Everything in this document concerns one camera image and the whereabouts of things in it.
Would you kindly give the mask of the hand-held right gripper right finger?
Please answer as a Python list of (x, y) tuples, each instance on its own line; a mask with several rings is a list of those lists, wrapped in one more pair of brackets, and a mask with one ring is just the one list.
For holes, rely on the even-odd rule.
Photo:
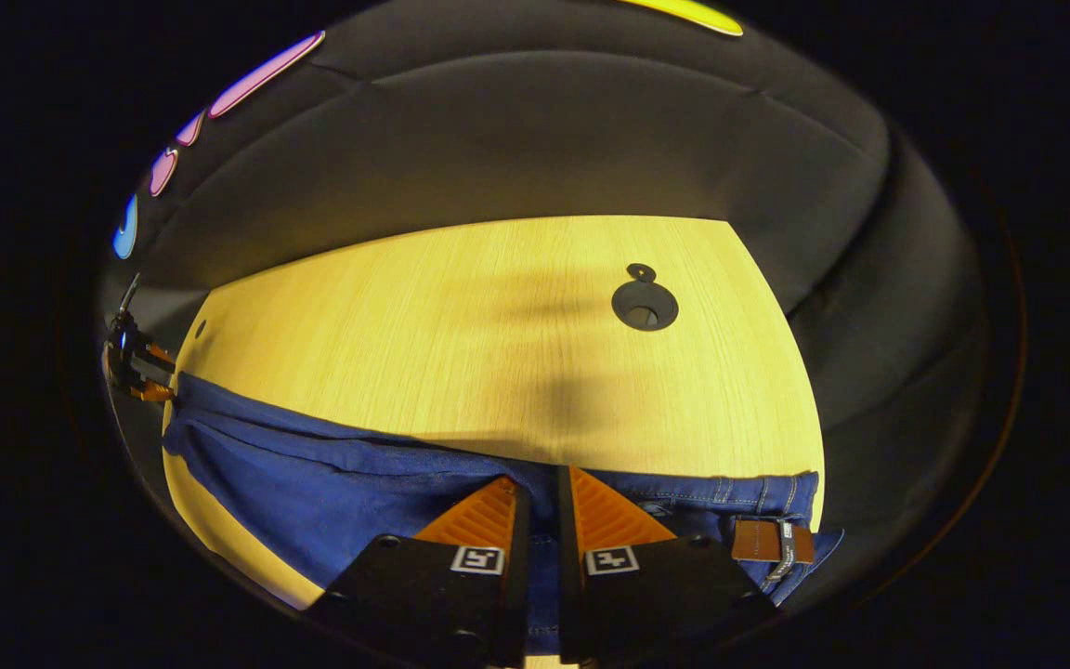
[(557, 484), (562, 662), (696, 665), (778, 619), (717, 538), (668, 530), (581, 467)]

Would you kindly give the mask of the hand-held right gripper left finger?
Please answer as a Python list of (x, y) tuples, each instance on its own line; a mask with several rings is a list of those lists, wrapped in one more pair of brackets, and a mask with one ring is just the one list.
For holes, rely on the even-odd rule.
[(522, 668), (526, 488), (498, 476), (415, 536), (370, 539), (307, 622), (392, 668)]

